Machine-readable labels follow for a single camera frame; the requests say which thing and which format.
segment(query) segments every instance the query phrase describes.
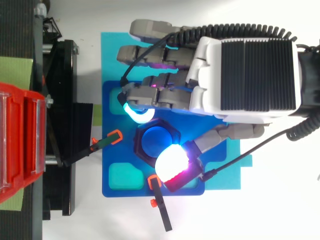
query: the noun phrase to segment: light blue board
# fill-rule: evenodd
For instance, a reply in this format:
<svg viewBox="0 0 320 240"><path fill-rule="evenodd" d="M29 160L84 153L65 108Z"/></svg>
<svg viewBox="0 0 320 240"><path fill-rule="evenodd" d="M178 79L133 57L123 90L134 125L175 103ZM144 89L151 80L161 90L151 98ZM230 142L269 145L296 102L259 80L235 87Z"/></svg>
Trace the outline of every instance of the light blue board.
<svg viewBox="0 0 320 240"><path fill-rule="evenodd" d="M128 66L117 62L117 54L119 48L125 45L148 46L133 40L127 33L103 32L101 34L101 71L102 71L102 133L106 135L115 128L121 129L124 136L129 138L132 136L132 130L136 128L136 123L132 123L128 116L125 115L123 109L117 101L119 92L118 82ZM146 76L158 75L160 73L175 73L176 70L169 69L152 69L150 67L134 67L128 76L130 81L139 82ZM172 113L159 113L159 117L170 120ZM181 132L182 143L191 140L194 134ZM130 152L125 157L121 155L123 151ZM226 158L220 159L226 151ZM102 192L106 197L134 197L134 196L150 196L153 193L149 190L147 177L154 172L154 169L147 166L138 157L132 155L133 141L123 141L115 146L106 147L103 150L103 170L102 170ZM228 140L224 145L216 147L214 150L205 153L204 158L213 159L205 165L205 170L217 168L240 155L240 141ZM240 162L221 171L215 177L205 183L206 190L226 190L241 188L241 167L251 167L252 157L245 157ZM190 182L184 189L177 191L175 194L170 193L164 186L161 190L164 195L200 195L204 191L200 185L202 183L194 180Z"/></svg>

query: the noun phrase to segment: robotic hand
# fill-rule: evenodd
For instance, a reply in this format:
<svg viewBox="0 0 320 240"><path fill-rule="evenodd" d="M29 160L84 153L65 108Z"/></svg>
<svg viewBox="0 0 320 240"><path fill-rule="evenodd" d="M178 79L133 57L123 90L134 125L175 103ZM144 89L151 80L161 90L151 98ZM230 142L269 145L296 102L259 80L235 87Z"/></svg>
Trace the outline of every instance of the robotic hand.
<svg viewBox="0 0 320 240"><path fill-rule="evenodd" d="M153 45L119 50L117 60L130 66L120 80L118 100L138 123L151 120L154 109L236 123L217 126L184 144L185 150L198 152L188 155L189 160L227 137L260 137L264 126L283 116L307 119L267 139L236 162L282 134L291 141L299 140L320 127L320 45L295 45L297 38L289 39L291 32L278 31L278 27L260 24L174 27L163 21L135 20L130 34ZM134 66L178 72L149 76L141 84L129 83L127 76ZM202 179L216 173L203 174Z"/></svg>

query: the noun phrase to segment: black bracket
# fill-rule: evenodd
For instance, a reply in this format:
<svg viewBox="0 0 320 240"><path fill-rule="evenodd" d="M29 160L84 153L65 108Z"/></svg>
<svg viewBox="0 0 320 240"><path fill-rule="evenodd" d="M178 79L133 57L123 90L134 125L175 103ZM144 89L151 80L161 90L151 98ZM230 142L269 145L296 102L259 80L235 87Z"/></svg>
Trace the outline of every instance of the black bracket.
<svg viewBox="0 0 320 240"><path fill-rule="evenodd" d="M164 229L166 232L169 232L172 230L172 226L171 226L171 222L170 222L170 219L169 219L169 215L168 215L168 212L167 212L167 208L166 208L166 205L165 205L165 201L164 201L164 197L162 195L162 192L161 192L161 189L160 189L160 186L159 186L159 182L158 182L158 179L156 177L152 178L151 179L151 186L152 186L152 190L153 190L153 193L154 193L154 196L155 196L155 201L156 201L156 204L160 210L160 214L161 214L161 218L162 218L162 222L163 222L163 225L164 225Z"/></svg>

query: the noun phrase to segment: black cable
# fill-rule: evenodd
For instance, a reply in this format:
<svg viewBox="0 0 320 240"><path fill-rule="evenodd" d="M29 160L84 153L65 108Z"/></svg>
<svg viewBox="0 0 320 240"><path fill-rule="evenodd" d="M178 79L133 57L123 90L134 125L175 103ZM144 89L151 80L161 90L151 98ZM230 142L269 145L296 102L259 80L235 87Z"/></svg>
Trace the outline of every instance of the black cable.
<svg viewBox="0 0 320 240"><path fill-rule="evenodd" d="M277 137L280 137L283 134L286 134L288 130L290 130L291 128L288 128L286 130L283 130L281 132L276 133L275 135L269 137L267 140L264 140L263 142L259 143L257 146L251 148L249 151L246 151L244 154L236 157L235 159L233 159L232 161L218 167L217 169L212 169L210 171L207 171L201 178L201 180L203 182L211 179L214 175L216 175L218 172L220 172L221 170L235 164L236 162L239 162L241 159L243 159L244 157L248 156L249 154L251 154L252 152L254 152L255 150L261 148L262 146L266 145L267 143L271 142L272 140L276 139Z"/></svg>
<svg viewBox="0 0 320 240"><path fill-rule="evenodd" d="M320 128L320 111L314 113L298 125L288 129L286 137L290 141L298 141Z"/></svg>
<svg viewBox="0 0 320 240"><path fill-rule="evenodd" d="M238 162L241 159L243 159L244 157L248 156L249 154L251 154L255 150L261 148L262 146L266 145L267 143L271 142L272 140L276 139L277 137L280 137L283 134L286 134L286 137L290 141L297 141L297 140L300 140L300 139L310 135L311 133L313 133L315 130L317 130L319 128L320 128L320 111L311 115L310 117L308 117L306 120L300 122L299 124L297 124L293 127L290 127L286 130L283 130L281 132L276 133L275 135L269 137L267 140L264 140L263 142L259 143L257 146L251 148L249 151L236 157L232 161L218 167L217 169L212 169L210 171L207 171L206 173L204 173L201 180L203 182L205 182L205 181L211 179L214 175L216 175L221 170L235 164L236 162Z"/></svg>
<svg viewBox="0 0 320 240"><path fill-rule="evenodd" d="M168 45L172 47L182 47L187 44L193 44L200 41L201 37L209 37L213 39L228 39L228 38L276 38L288 40L291 32L279 27L261 25L261 24L216 24L208 26L198 26L191 29L176 32L172 39L168 41ZM297 37L290 38L295 42Z"/></svg>
<svg viewBox="0 0 320 240"><path fill-rule="evenodd" d="M167 42L167 40L169 38L171 38L174 34L175 34L174 32L169 33L168 35L166 35L165 37L163 37L159 41L157 41L155 44L151 45L144 53L142 53L139 57L137 57L134 60L134 62L130 64L130 66L127 68L127 70L125 71L125 73L121 77L120 86L123 87L129 83L127 76L130 73L130 71L134 68L134 66L137 65L137 63L139 63L142 59L144 59L144 57L146 55L148 55L149 53L151 53L154 49L161 46L163 43Z"/></svg>

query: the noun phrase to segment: white background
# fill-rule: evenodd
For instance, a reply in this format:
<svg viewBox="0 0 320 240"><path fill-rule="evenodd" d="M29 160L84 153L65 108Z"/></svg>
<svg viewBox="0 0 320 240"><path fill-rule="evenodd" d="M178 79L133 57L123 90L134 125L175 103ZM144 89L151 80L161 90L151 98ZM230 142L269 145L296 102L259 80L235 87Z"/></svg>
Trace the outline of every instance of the white background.
<svg viewBox="0 0 320 240"><path fill-rule="evenodd" d="M77 101L100 104L101 32L127 32L135 19L174 26L256 23L285 28L296 43L318 45L320 1L285 0L51 0L64 39L80 47ZM244 152L266 137L296 124L286 118L261 139L241 142ZM92 128L100 138L101 127ZM253 154L242 168L241 190L207 191L202 196L165 197L173 230L165 232L150 197L102 195L102 153L77 163L76 209L72 216L51 212L44 240L319 240L320 131L298 142L285 136Z"/></svg>

